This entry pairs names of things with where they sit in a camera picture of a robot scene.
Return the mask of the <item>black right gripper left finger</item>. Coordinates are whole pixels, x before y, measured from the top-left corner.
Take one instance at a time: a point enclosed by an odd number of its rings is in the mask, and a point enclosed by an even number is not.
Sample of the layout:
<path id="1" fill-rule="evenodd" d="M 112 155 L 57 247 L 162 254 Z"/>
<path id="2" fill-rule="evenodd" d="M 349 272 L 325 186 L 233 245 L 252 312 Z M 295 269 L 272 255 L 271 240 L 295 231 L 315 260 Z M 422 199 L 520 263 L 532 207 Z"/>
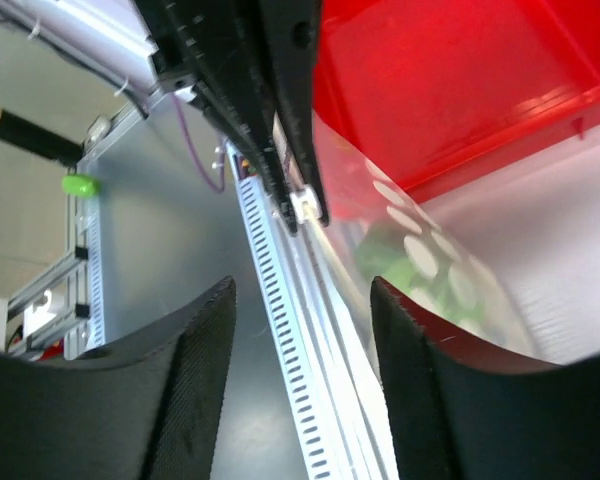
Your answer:
<path id="1" fill-rule="evenodd" d="M 225 278 L 81 357 L 0 353 L 0 479 L 207 479 L 236 323 Z"/>

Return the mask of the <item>light green round vegetable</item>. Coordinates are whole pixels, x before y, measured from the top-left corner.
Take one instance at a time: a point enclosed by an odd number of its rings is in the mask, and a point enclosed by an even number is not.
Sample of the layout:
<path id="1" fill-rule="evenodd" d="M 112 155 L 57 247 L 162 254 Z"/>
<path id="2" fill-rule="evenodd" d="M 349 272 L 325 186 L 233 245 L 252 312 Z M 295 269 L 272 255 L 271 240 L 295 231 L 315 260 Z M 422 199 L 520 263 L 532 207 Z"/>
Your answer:
<path id="1" fill-rule="evenodd" d="M 433 282 L 414 282 L 407 296 L 419 306 L 461 327 L 478 327 L 485 321 L 484 302 L 469 277 L 456 270 Z"/>

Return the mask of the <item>green bell pepper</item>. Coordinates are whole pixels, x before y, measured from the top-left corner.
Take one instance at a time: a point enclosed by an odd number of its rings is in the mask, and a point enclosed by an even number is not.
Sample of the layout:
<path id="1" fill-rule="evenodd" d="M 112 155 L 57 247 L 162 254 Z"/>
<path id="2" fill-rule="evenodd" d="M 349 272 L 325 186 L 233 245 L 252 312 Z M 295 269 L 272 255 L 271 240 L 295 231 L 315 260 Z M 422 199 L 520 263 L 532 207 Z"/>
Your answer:
<path id="1" fill-rule="evenodd" d="M 354 261 L 365 280 L 384 278 L 405 295 L 428 280 L 404 249 L 405 232 L 386 222 L 373 224 L 354 252 Z"/>

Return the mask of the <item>clear zip top bag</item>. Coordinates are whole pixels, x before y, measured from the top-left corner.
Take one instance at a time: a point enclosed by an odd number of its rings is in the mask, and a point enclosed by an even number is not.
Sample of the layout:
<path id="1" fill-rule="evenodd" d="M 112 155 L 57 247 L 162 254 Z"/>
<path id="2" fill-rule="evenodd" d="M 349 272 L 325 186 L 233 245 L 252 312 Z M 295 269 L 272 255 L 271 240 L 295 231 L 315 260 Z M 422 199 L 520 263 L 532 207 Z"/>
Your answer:
<path id="1" fill-rule="evenodd" d="M 329 208 L 330 223 L 318 222 L 370 306 L 373 280 L 365 280 L 354 252 L 375 223 L 405 232 L 404 249 L 428 282 L 456 270 L 466 274 L 484 302 L 485 321 L 460 327 L 496 346 L 532 358 L 546 357 L 522 310 L 494 271 L 471 253 L 373 161 L 322 119 L 314 118 L 314 146 Z"/>

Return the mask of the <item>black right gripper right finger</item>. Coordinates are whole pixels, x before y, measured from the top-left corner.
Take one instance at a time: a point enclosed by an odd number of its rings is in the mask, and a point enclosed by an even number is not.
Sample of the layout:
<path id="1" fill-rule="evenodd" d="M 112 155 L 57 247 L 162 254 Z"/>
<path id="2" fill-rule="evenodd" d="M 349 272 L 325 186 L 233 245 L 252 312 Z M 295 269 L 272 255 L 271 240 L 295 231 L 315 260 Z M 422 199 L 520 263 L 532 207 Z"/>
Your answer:
<path id="1" fill-rule="evenodd" d="M 403 479 L 600 479 L 600 353 L 559 366 L 489 343 L 382 278 L 374 340 Z"/>

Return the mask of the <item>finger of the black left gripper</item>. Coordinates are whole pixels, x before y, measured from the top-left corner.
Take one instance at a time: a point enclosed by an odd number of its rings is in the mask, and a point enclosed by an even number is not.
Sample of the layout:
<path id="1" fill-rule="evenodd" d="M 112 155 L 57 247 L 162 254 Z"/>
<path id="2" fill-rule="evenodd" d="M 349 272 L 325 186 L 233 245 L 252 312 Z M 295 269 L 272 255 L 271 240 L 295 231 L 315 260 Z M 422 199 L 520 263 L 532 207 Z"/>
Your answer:
<path id="1" fill-rule="evenodd" d="M 322 3 L 263 0 L 259 8 L 278 117 L 299 173 L 317 196 L 319 220 L 327 225 L 330 215 L 314 148 L 312 110 Z"/>
<path id="2" fill-rule="evenodd" d="M 139 1 L 163 90 L 189 87 L 194 106 L 246 157 L 291 233 L 297 216 L 273 139 L 273 99 L 254 44 L 254 1 Z"/>

